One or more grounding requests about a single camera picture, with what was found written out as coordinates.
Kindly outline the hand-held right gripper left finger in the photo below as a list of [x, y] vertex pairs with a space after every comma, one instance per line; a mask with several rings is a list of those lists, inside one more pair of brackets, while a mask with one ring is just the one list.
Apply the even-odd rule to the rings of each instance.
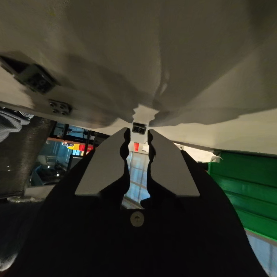
[[129, 155], [130, 129], [122, 128], [95, 150], [77, 189], [76, 196], [95, 196], [123, 177]]

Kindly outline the grey knitted cloth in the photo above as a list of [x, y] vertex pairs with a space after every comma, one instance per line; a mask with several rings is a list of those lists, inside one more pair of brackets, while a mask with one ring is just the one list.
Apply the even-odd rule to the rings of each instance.
[[0, 142], [4, 141], [10, 133], [20, 132], [22, 126], [28, 125], [34, 115], [0, 108]]

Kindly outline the metal screw plate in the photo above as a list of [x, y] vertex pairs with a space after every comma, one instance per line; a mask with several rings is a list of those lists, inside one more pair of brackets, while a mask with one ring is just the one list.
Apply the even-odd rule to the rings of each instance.
[[49, 99], [48, 103], [54, 114], [69, 116], [72, 112], [72, 106], [65, 102]]

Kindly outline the dark desk bracket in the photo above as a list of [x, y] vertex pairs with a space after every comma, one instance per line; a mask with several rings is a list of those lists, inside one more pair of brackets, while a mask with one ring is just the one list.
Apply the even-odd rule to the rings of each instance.
[[38, 64], [27, 64], [2, 55], [0, 62], [5, 71], [33, 92], [46, 94], [58, 85], [57, 80]]
[[132, 133], [145, 135], [148, 125], [138, 122], [133, 122]]

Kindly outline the green ribbed bin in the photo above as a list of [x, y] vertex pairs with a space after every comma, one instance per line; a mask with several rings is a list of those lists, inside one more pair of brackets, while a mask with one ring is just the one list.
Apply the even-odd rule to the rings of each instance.
[[208, 173], [224, 191], [243, 227], [277, 240], [277, 159], [223, 151]]

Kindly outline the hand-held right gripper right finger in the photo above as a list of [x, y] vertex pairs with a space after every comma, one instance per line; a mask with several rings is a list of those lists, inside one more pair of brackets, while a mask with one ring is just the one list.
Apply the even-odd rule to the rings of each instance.
[[150, 165], [151, 178], [179, 197], [199, 197], [199, 190], [192, 178], [181, 150], [169, 139], [153, 129], [148, 131], [149, 154], [154, 150]]

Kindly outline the white desk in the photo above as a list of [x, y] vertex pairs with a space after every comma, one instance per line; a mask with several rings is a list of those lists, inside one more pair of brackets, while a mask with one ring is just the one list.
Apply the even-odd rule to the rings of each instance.
[[[112, 135], [133, 122], [185, 145], [276, 155], [276, 1], [1, 1], [1, 107]], [[48, 100], [72, 106], [54, 114]]]

